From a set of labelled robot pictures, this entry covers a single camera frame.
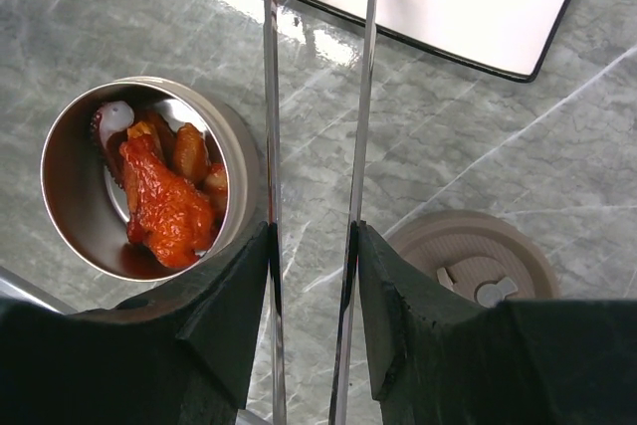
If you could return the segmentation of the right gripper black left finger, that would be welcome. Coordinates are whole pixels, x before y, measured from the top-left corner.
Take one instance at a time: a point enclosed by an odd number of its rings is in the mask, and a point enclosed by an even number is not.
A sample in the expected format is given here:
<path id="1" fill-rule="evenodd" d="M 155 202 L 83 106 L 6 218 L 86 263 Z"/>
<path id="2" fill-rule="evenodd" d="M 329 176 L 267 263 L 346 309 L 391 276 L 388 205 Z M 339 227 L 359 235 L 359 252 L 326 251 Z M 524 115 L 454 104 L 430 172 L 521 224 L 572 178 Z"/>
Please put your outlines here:
<path id="1" fill-rule="evenodd" d="M 110 310 L 1 303 L 5 424 L 231 424 L 247 401 L 269 228 Z"/>

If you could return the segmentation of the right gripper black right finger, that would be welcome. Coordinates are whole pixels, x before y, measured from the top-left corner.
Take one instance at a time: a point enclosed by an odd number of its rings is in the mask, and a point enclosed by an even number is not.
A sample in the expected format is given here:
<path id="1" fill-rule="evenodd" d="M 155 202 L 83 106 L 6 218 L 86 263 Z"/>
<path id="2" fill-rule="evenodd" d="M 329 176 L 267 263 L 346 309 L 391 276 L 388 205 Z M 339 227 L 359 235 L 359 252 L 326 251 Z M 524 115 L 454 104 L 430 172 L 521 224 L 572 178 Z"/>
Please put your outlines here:
<path id="1" fill-rule="evenodd" d="M 632 301 L 470 302 L 358 234 L 371 393 L 386 424 L 632 424 Z"/>

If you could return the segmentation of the brown round lunch box lid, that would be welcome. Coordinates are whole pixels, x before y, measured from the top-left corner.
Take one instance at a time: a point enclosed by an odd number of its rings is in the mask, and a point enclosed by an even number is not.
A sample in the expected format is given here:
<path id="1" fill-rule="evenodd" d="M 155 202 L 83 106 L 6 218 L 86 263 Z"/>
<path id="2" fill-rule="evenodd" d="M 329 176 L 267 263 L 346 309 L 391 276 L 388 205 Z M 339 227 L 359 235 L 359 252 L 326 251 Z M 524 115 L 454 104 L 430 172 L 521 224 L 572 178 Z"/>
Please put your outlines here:
<path id="1" fill-rule="evenodd" d="M 387 238 L 396 253 L 424 275 L 483 307 L 502 300 L 556 299 L 556 274 L 526 235 L 486 213 L 428 213 Z"/>

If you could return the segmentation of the steel serving tongs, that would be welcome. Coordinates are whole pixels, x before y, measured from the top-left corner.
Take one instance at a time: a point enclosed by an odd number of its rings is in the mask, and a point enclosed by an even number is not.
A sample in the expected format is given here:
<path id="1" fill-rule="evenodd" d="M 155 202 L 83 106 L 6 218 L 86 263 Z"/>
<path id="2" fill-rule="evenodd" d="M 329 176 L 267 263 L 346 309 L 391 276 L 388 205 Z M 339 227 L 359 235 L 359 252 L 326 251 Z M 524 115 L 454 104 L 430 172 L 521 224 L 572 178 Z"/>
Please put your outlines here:
<path id="1" fill-rule="evenodd" d="M 377 0 L 357 45 L 283 97 L 287 17 L 263 0 L 270 344 L 275 424 L 348 424 L 366 354 L 354 348 Z"/>

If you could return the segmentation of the orange fried chicken wing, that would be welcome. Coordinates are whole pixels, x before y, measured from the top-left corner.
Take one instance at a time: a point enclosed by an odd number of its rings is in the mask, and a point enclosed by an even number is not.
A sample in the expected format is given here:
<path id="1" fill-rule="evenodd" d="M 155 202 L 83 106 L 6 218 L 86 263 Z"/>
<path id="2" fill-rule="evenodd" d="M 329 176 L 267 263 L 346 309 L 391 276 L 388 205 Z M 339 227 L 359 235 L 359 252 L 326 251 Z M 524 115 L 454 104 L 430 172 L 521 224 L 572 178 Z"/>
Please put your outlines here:
<path id="1" fill-rule="evenodd" d="M 164 267 L 183 269 L 210 249 L 215 212 L 207 196 L 155 154 L 149 134 L 119 148 L 129 212 L 128 242 L 146 247 Z"/>

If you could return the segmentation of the orange glazed food piece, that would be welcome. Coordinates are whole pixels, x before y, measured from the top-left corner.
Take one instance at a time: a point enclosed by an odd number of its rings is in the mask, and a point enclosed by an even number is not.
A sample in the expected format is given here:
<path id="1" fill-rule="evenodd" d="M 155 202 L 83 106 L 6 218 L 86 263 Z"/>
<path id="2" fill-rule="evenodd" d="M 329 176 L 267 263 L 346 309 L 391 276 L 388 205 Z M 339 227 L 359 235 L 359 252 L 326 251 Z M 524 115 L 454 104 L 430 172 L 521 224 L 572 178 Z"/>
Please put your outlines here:
<path id="1" fill-rule="evenodd" d="M 184 123 L 176 133 L 172 153 L 173 170 L 198 185 L 206 178 L 209 164 L 209 154 L 202 133 L 192 123 Z"/>

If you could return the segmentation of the red crispy meat strip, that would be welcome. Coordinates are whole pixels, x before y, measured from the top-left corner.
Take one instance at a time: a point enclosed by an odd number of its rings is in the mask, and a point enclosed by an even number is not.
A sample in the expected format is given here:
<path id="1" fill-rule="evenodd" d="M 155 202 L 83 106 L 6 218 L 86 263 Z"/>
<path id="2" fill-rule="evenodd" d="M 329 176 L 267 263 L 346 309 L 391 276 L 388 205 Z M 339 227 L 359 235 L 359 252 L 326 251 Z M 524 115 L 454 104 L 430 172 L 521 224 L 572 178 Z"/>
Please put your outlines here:
<path id="1" fill-rule="evenodd" d="M 140 109 L 135 113 L 133 125 L 127 129 L 127 138 L 150 134 L 155 150 L 164 160 L 172 157 L 176 134 L 168 122 L 154 109 Z"/>

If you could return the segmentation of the dark purple curved sausage piece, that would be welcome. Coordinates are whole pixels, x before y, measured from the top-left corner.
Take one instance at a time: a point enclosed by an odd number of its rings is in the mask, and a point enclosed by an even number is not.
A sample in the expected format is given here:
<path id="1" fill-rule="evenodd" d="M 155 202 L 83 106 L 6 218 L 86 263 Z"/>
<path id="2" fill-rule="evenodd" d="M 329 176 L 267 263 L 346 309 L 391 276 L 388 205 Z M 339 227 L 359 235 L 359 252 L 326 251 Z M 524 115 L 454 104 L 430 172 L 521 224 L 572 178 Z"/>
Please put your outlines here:
<path id="1" fill-rule="evenodd" d="M 133 109 L 124 101 L 102 104 L 93 114 L 92 140 L 115 184 L 123 187 L 123 159 L 120 145 L 127 139 L 127 129 L 135 119 Z"/>

